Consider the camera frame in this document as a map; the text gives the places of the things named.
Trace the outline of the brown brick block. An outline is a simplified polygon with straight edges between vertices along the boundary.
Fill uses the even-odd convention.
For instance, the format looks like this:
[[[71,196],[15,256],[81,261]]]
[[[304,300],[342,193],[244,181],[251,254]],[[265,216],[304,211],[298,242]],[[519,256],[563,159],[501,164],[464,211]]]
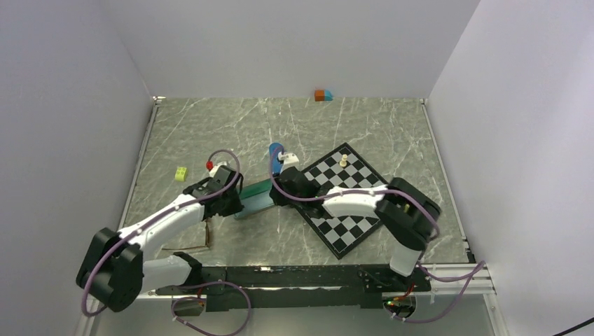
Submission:
[[[240,201],[244,208],[233,215],[234,219],[243,219],[274,207],[275,204],[270,197],[271,189],[270,179],[245,186],[240,193]]]

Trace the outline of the blue glasses case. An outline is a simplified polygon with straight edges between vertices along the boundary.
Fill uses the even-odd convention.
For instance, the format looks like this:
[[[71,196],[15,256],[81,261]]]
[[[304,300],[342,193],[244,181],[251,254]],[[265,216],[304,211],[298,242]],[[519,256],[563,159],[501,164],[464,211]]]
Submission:
[[[269,156],[271,159],[271,172],[273,176],[278,176],[283,168],[283,161],[278,159],[279,154],[283,154],[284,147],[278,142],[271,143],[268,147]]]

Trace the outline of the brown sunglasses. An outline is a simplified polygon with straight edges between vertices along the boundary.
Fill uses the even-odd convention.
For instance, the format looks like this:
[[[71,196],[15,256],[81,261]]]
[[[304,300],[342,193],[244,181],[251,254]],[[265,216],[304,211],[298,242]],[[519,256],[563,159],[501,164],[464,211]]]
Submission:
[[[194,253],[210,249],[212,220],[207,219],[183,230],[165,243],[161,250],[166,252]]]

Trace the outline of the light blue cloth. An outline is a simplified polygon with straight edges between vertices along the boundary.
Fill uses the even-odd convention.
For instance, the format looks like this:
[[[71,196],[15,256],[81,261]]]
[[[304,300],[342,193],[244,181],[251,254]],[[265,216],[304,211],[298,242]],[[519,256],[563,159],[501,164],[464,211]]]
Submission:
[[[267,210],[275,205],[268,192],[262,192],[245,198],[242,200],[242,204],[244,205],[240,214],[242,217],[257,214],[258,212]]]

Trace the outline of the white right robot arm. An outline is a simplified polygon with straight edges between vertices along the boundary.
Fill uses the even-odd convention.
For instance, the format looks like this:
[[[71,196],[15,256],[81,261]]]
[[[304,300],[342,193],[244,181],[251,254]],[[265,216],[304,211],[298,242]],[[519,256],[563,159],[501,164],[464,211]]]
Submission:
[[[270,196],[276,205],[290,205],[311,218],[378,219],[397,240],[386,273],[388,285],[396,291],[412,284],[417,262],[439,236],[441,208],[403,178],[370,188],[323,189],[295,167],[269,175]]]

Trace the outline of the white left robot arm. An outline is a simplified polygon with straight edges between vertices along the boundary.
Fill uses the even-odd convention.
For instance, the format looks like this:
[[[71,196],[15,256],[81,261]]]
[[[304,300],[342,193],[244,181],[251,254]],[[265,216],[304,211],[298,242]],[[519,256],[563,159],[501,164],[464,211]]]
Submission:
[[[176,286],[191,294],[203,283],[202,263],[184,252],[158,259],[161,246],[192,225],[243,209],[237,187],[243,176],[225,165],[188,186],[167,207],[148,218],[92,238],[76,276],[84,296],[93,296],[113,312],[130,306],[138,295]]]

